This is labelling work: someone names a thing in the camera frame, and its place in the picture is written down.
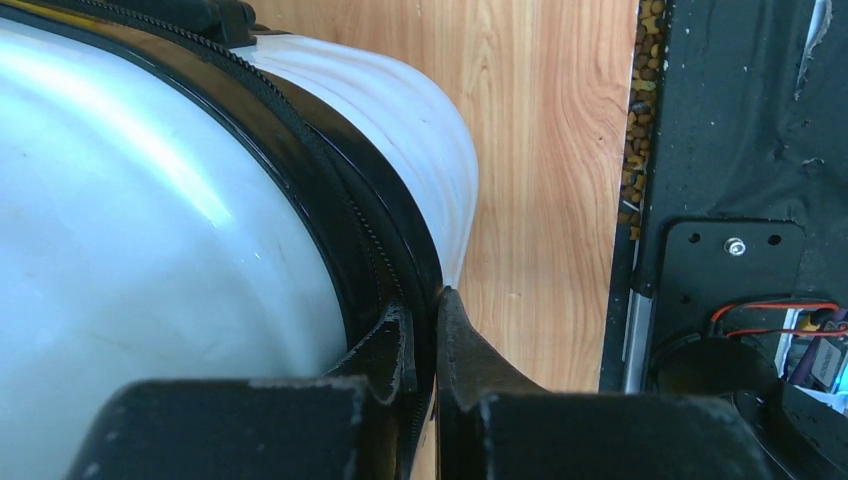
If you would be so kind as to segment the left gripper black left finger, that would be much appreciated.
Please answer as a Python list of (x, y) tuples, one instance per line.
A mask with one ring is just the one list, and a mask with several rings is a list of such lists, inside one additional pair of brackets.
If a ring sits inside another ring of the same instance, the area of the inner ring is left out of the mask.
[(70, 479), (406, 479), (418, 444), (412, 317), (389, 305), (328, 374), (132, 383)]

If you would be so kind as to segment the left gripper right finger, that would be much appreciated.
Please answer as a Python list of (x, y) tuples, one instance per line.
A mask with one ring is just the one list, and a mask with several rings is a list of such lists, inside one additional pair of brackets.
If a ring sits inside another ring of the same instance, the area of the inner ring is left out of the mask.
[(709, 397), (563, 393), (510, 364), (442, 292), (437, 334), (441, 479), (768, 479), (751, 429)]

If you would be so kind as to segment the black white space suitcase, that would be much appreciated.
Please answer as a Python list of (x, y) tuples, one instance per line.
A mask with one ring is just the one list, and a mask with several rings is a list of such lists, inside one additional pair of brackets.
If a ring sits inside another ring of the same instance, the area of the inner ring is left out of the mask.
[(242, 1), (3, 2), (2, 477), (70, 479), (135, 382), (326, 375), (394, 303), (414, 466), (478, 189), (461, 115), (396, 59)]

